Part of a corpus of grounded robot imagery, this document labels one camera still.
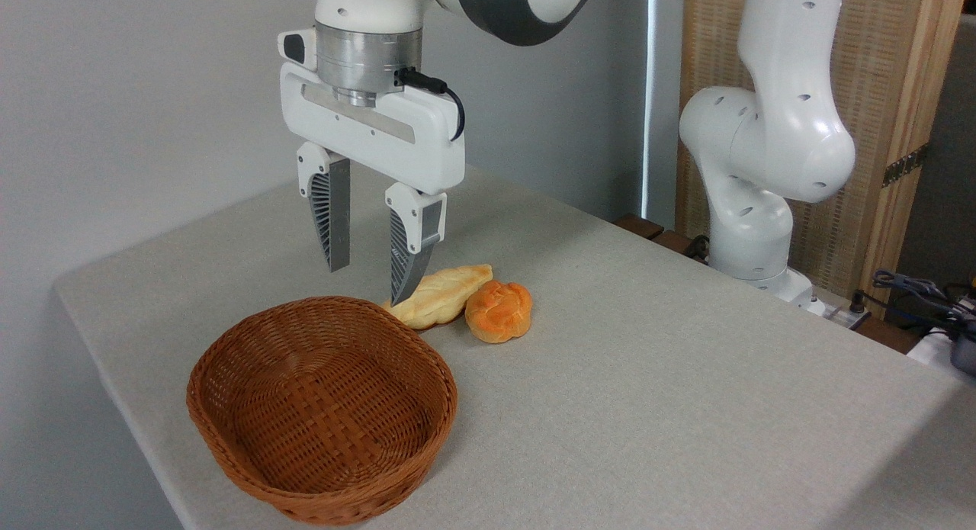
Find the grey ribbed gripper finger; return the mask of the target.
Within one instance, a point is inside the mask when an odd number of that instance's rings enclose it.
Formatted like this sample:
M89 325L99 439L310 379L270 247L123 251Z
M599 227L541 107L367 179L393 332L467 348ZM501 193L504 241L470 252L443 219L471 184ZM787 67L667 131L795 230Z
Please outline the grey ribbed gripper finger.
M313 142L297 149L297 183L330 272L351 261L351 160Z
M390 208L390 304L411 297L445 237L447 195L425 195L402 183L386 190Z

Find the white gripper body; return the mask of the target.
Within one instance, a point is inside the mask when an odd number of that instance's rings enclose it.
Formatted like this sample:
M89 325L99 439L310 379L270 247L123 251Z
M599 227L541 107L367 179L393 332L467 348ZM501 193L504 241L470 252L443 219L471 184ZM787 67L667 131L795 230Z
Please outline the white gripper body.
M447 98L407 86L373 108L356 107L293 63L280 68L280 98L292 133L422 193L440 194L466 175L464 138L453 137L457 108Z

